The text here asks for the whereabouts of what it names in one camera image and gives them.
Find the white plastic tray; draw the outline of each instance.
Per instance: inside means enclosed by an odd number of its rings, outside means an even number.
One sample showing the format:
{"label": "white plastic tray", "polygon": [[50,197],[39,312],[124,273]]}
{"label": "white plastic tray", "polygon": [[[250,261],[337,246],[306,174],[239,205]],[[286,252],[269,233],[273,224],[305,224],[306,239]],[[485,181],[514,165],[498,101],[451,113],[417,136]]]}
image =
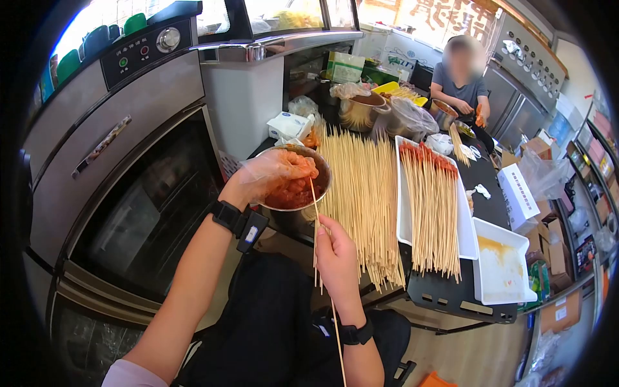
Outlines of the white plastic tray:
{"label": "white plastic tray", "polygon": [[[403,142],[408,142],[414,146],[418,144],[414,141],[405,139],[402,136],[396,136],[396,157],[397,157],[397,223],[396,234],[397,240],[406,243],[409,246],[413,246],[411,239],[412,236],[412,224],[410,219],[410,199],[409,189],[405,183],[406,175],[404,173],[404,166],[400,161],[400,145]],[[451,162],[456,169],[458,168],[455,161],[449,157],[445,157]],[[466,192],[464,191],[464,185],[462,184],[462,178],[460,177],[460,171],[458,171],[458,181],[456,183],[456,195],[457,195],[457,239],[458,239],[458,256],[463,259],[478,259],[479,247],[477,246],[477,236],[475,234],[475,227],[473,226],[473,220],[470,216],[469,202],[466,199]]]}
{"label": "white plastic tray", "polygon": [[524,256],[529,240],[485,220],[474,217],[473,223],[478,236],[505,246],[479,245],[480,257],[473,262],[475,299],[484,305],[536,301],[537,293],[529,288]]}

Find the pink sleeve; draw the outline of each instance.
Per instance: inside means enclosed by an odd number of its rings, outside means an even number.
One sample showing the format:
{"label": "pink sleeve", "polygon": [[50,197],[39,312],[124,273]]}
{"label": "pink sleeve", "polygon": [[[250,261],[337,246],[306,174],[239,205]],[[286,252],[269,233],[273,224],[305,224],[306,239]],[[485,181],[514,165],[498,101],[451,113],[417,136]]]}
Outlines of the pink sleeve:
{"label": "pink sleeve", "polygon": [[108,370],[102,387],[168,387],[168,383],[144,367],[119,359]]}

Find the knob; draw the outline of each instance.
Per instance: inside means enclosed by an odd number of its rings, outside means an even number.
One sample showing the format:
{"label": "knob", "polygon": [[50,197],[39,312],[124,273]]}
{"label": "knob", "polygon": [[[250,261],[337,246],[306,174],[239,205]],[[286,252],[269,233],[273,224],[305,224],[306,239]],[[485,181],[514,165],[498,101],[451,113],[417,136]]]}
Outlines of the knob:
{"label": "knob", "polygon": [[157,37],[157,49],[164,53],[170,53],[178,47],[181,41],[181,33],[174,27],[164,28]]}

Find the green cup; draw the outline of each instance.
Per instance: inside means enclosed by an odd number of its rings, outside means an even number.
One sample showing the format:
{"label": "green cup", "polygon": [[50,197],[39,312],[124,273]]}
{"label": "green cup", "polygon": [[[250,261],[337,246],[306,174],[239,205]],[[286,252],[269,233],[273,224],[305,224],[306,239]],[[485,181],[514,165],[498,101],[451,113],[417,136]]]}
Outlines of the green cup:
{"label": "green cup", "polygon": [[67,79],[82,62],[79,60],[79,54],[77,50],[73,49],[69,51],[67,55],[65,55],[60,63],[58,63],[58,67],[56,68],[56,75],[58,77],[58,85],[60,86],[65,79]]}
{"label": "green cup", "polygon": [[131,35],[144,27],[146,27],[146,15],[135,14],[124,23],[124,36]]}

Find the black watch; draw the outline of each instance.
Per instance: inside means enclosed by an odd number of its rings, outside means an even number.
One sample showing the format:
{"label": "black watch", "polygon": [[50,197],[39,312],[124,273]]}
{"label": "black watch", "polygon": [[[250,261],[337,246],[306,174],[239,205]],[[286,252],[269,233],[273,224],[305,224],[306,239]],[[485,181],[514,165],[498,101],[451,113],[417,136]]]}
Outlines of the black watch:
{"label": "black watch", "polygon": [[358,328],[354,325],[340,325],[340,342],[347,346],[365,344],[374,334],[372,321],[366,316],[365,325]]}
{"label": "black watch", "polygon": [[226,201],[214,201],[209,212],[213,214],[213,222],[229,229],[239,239],[236,249],[242,253],[247,253],[254,246],[269,224],[269,218],[251,208],[247,207],[245,212],[241,212]]}

